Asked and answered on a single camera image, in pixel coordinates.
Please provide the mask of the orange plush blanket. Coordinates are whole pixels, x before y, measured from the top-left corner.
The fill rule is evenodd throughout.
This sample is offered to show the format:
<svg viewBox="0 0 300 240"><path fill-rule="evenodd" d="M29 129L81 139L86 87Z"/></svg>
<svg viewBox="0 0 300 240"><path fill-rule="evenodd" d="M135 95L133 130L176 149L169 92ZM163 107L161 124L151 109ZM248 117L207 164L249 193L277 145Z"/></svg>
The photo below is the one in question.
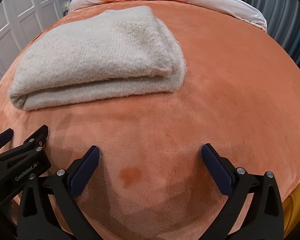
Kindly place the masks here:
<svg viewBox="0 0 300 240"><path fill-rule="evenodd" d="M200 157L205 143L249 173L273 172L287 198L300 183L298 66L261 29L185 3L95 5L62 23L140 5L180 43L187 71L178 91L24 112L8 98L11 66L0 81L0 133L13 129L18 146L47 125L51 173L101 149L77 202L104 239L198 239L226 201Z"/></svg>

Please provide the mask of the white pillow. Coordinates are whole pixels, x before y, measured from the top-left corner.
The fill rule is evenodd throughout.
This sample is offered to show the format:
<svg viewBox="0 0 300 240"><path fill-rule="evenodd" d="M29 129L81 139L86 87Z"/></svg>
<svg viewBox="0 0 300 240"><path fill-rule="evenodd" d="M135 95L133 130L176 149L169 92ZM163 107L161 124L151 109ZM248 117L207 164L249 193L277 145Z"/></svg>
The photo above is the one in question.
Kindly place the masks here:
<svg viewBox="0 0 300 240"><path fill-rule="evenodd" d="M72 0L69 5L69 11L72 12L104 3L105 2L102 0ZM233 16L258 27L263 31L267 31L267 20L262 12L242 0L189 0L185 3Z"/></svg>

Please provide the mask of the mustard yellow garment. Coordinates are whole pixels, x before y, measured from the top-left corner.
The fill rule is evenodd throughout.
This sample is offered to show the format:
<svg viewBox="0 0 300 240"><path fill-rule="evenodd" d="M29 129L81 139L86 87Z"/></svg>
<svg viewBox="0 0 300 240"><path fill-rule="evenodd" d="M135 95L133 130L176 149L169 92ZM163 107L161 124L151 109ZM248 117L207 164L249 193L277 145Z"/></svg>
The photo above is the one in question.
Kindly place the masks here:
<svg viewBox="0 0 300 240"><path fill-rule="evenodd" d="M284 233L287 237L300 221L300 184L290 193L282 203Z"/></svg>

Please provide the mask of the white wardrobe doors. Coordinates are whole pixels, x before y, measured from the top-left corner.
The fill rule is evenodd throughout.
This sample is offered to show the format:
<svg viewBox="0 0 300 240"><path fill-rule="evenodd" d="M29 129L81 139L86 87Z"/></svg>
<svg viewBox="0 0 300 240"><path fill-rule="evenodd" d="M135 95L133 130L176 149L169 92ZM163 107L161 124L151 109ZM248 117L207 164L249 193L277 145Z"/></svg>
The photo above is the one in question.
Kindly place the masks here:
<svg viewBox="0 0 300 240"><path fill-rule="evenodd" d="M0 80L39 33L67 11L71 0L3 0L0 3Z"/></svg>

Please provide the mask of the cream knitted garment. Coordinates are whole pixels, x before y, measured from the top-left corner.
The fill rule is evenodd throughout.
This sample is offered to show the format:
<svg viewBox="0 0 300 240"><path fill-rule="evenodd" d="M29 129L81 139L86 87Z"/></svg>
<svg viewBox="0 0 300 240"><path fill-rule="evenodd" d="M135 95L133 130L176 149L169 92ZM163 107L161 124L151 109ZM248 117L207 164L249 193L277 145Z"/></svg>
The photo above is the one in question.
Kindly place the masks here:
<svg viewBox="0 0 300 240"><path fill-rule="evenodd" d="M9 98L23 111L174 92L186 63L178 41L148 6L107 10L62 24L27 48Z"/></svg>

